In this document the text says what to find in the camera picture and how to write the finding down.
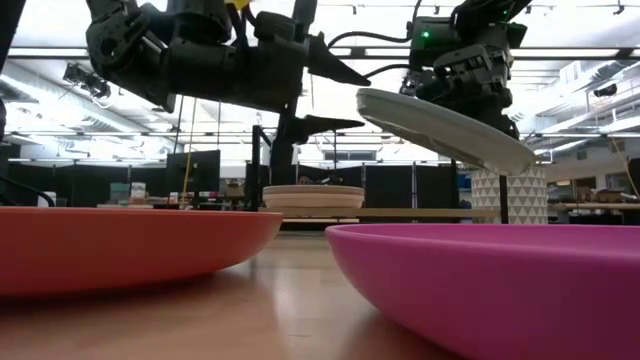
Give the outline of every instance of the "table surface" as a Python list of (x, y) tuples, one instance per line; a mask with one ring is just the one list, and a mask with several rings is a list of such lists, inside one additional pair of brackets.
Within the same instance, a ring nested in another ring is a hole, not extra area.
[(287, 217), (398, 217), (398, 218), (484, 218), (498, 217), (499, 211), (471, 209), (383, 209), (383, 208), (260, 208)]
[(186, 282), (0, 304), (0, 359), (461, 360), (387, 320), (317, 235)]

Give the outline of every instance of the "white plate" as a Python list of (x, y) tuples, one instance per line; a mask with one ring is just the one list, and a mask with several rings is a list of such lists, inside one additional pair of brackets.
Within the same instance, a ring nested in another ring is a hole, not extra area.
[(357, 98), (369, 122), (438, 154), (501, 175), (520, 175), (535, 164), (518, 140), (441, 106), (376, 89), (360, 89)]

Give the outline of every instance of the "pink bowl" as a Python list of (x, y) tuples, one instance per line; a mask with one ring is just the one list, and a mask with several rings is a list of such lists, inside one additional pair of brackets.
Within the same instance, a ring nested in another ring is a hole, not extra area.
[(640, 359), (640, 228), (349, 225), (338, 265), (380, 311), (475, 360)]

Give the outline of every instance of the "white dish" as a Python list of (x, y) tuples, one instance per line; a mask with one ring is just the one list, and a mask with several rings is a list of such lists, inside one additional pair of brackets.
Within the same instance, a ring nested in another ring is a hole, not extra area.
[(350, 208), (359, 209), (363, 195), (344, 194), (272, 194), (264, 195), (268, 208)]
[(524, 144), (441, 106), (376, 89), (358, 90), (358, 112), (372, 124), (416, 145), (501, 175), (535, 164)]

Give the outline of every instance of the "ceiling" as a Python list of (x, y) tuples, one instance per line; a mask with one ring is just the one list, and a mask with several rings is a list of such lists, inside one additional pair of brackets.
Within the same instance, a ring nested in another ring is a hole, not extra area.
[[(166, 6), (166, 1), (149, 1), (159, 8)], [(448, 16), (457, 0), (425, 1), (419, 14), (430, 16), (434, 6), (440, 6), (439, 16)], [(272, 11), (289, 15), (293, 8), (290, 0), (261, 0), (252, 2), (255, 13)], [(383, 33), (390, 36), (403, 37), (405, 23), (413, 12), (413, 1), (406, 0), (319, 0), (316, 21), (311, 33), (323, 31), (327, 39), (351, 30), (365, 30)], [(521, 13), (516, 22), (529, 27), (523, 46), (632, 46), (640, 44), (640, 0), (622, 1), (626, 10), (620, 15), (613, 15), (617, 9), (615, 0), (534, 0), (531, 12)], [(85, 0), (56, 0), (55, 6), (48, 0), (27, 0), (25, 10), (14, 38), (15, 47), (84, 47), (84, 32), (89, 25), (90, 16)], [(340, 45), (388, 45), (368, 38), (347, 38)], [(366, 73), (389, 61), (349, 60), (346, 63)], [(59, 88), (61, 96), (77, 96), (85, 101), (91, 98), (81, 89), (71, 88), (62, 80), (68, 64), (64, 60), (15, 60), (13, 64), (32, 73), (38, 82), (43, 79), (47, 84)], [(90, 71), (88, 62), (79, 62), (80, 66)], [(510, 88), (514, 94), (513, 108), (528, 106), (537, 94), (553, 85), (560, 79), (560, 70), (567, 62), (522, 61), (513, 67), (514, 77)], [(372, 79), (374, 88), (397, 92), (404, 70), (392, 70)], [(305, 74), (303, 79), (304, 96), (299, 100), (298, 116), (314, 114), (319, 116), (360, 119), (356, 112), (355, 92), (357, 87), (337, 84), (331, 80), (311, 77)], [(112, 87), (113, 95), (93, 104), (102, 107), (112, 114), (139, 124), (151, 131), (167, 131), (179, 122), (178, 113), (159, 113), (156, 106), (135, 95)], [(554, 121), (571, 118), (575, 115), (575, 106), (560, 105), (555, 107)], [(218, 104), (211, 101), (184, 99), (181, 129), (186, 131), (247, 131), (256, 123), (265, 127), (275, 127), (278, 115), (254, 109), (242, 108), (230, 104)], [(377, 128), (366, 126), (353, 131), (373, 131)], [(228, 147), (233, 158), (248, 158), (250, 154), (247, 138), (237, 138), (238, 146)], [(199, 142), (214, 142), (213, 138), (200, 138)], [(330, 148), (329, 142), (323, 145)], [(194, 146), (195, 150), (213, 148), (212, 144)], [(357, 145), (340, 145), (341, 149), (361, 148)], [(308, 145), (306, 154), (316, 158), (322, 146)], [(420, 156), (433, 157), (427, 152)]]

